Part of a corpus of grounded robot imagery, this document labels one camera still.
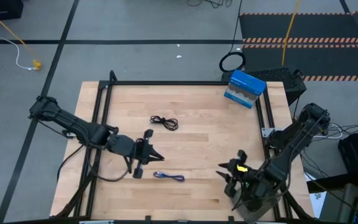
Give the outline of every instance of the black cable ring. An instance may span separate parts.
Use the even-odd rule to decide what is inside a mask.
[[[238,55],[238,56],[240,56],[242,58],[241,65],[238,66],[236,69],[226,70],[222,66],[223,61],[225,61],[225,59],[227,59],[229,56],[232,56],[232,55]],[[244,68],[245,66],[246,66],[246,56],[242,52],[229,52],[219,62],[219,68],[221,69],[222,72],[233,72],[234,70],[240,70],[240,69]]]

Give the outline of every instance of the table frame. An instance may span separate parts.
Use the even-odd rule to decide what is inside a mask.
[[[106,124],[107,117],[108,117],[108,111],[109,111],[109,104],[111,101],[111,92],[112,87],[114,85],[228,85],[228,82],[225,81],[118,81],[117,77],[115,76],[114,72],[111,70],[109,74],[109,80],[101,80],[99,81],[98,85],[98,91],[96,94],[96,100],[93,110],[93,116],[92,116],[92,122],[96,122],[98,115],[99,115],[99,108],[101,104],[101,97],[104,89],[107,89],[106,92],[106,98],[104,101],[104,108],[103,108],[103,114],[102,114],[102,120],[101,124]],[[272,114],[272,108],[270,105],[270,99],[269,94],[267,91],[267,88],[264,91],[264,101],[266,105],[266,111],[267,111],[267,119],[268,119],[268,125],[270,128],[274,128],[274,120],[273,120],[273,114]],[[265,138],[262,135],[262,128],[265,127],[264,123],[264,117],[262,113],[262,107],[260,104],[260,100],[258,99],[255,102],[255,107],[257,110],[258,120],[259,120],[259,126],[260,126],[260,133],[261,133],[261,141],[264,148],[264,155],[265,158],[270,158],[270,152],[269,148],[265,145],[264,140]],[[80,186],[78,187],[78,190],[74,193],[73,198],[70,200],[70,202],[66,205],[66,207],[56,216],[51,217],[50,219],[46,220],[31,220],[26,222],[20,222],[20,223],[78,223],[81,221],[90,221],[91,215],[92,215],[92,209],[93,209],[93,201],[94,201],[94,195],[96,190],[96,183],[97,183],[97,177],[89,172],[89,166],[87,166],[86,161],[90,159],[92,148],[87,147],[84,157],[84,163],[81,171],[81,178],[80,178]],[[99,163],[101,158],[101,150],[95,149],[96,154],[94,156],[94,163],[92,169],[94,169],[95,173],[97,174],[99,171]],[[86,204],[86,213],[85,216],[80,215],[81,211],[81,204],[82,204],[82,197],[83,192],[86,190],[88,184],[90,184],[89,188],[89,197]],[[299,205],[296,203],[295,199],[290,195],[288,192],[287,197],[283,197],[284,206],[285,206],[285,214],[286,218],[282,218],[280,215],[280,211],[278,209],[278,205],[275,205],[273,207],[273,213],[275,217],[275,222],[280,223],[328,223],[328,222],[320,222],[316,220],[305,220],[305,219],[294,219],[292,215],[292,209],[296,211],[297,214],[299,210]],[[74,209],[73,216],[69,217],[71,211]],[[145,216],[145,220],[112,220],[114,223],[139,223],[139,224],[151,224],[151,223],[186,223],[186,224],[204,224],[204,223],[214,223],[214,224],[235,224],[235,223],[244,223],[239,221],[234,221],[233,216],[228,216],[228,220],[226,221],[213,221],[213,222],[207,222],[207,221],[180,221],[180,220],[172,220],[172,221],[158,221],[158,220],[151,220],[151,216]]]

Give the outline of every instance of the white cable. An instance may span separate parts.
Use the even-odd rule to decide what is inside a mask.
[[[19,56],[20,56],[20,49],[19,49],[19,46],[17,46],[17,44],[11,42],[10,40],[7,40],[3,37],[0,37],[1,40],[5,40],[6,42],[10,43],[10,44],[13,44],[15,45],[16,49],[17,49],[17,57],[16,57],[16,65],[19,66],[20,68],[23,68],[23,69],[27,69],[27,70],[35,70],[35,68],[29,68],[29,67],[23,67],[22,65],[19,65]]]
[[[339,129],[339,126],[336,125],[336,124],[331,124],[332,127],[338,129],[339,133],[341,133],[340,136],[336,136],[336,137],[329,137],[329,136],[314,136],[314,138],[328,138],[328,139],[340,139],[343,134],[342,134],[342,131]]]

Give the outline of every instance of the wooden table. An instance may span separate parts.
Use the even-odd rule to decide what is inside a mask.
[[[75,115],[91,121],[98,82],[84,82]],[[275,125],[286,128],[291,124],[290,111],[283,84],[267,83]],[[224,180],[215,173],[224,171],[219,163],[237,156],[239,149],[248,155],[247,165],[258,168],[264,161],[257,112],[223,97],[226,86],[165,86],[117,85],[112,88],[107,124],[119,127],[121,134],[136,139],[146,129],[153,129],[150,142],[165,157],[163,162],[144,166],[142,179],[127,175],[110,183],[98,180],[93,206],[93,219],[144,220],[219,220],[232,215],[242,220],[224,194]],[[264,112],[265,103],[260,97]],[[179,129],[172,132],[159,124],[150,124],[152,115],[179,120]],[[65,157],[79,146],[76,139],[68,140]],[[78,188],[85,150],[80,151],[63,167],[57,185],[51,215],[57,214]],[[113,178],[124,172],[121,156],[102,152],[99,174]],[[184,175],[185,182],[157,179],[153,172]],[[301,159],[293,161],[290,192],[313,215]],[[85,214],[88,193],[85,193],[82,213]],[[280,205],[282,217],[285,216]],[[261,220],[273,220],[273,211]]]

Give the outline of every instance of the tissue box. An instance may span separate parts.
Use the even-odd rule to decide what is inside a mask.
[[[224,96],[241,105],[252,108],[265,88],[266,83],[264,81],[235,70],[229,80],[229,86]]]

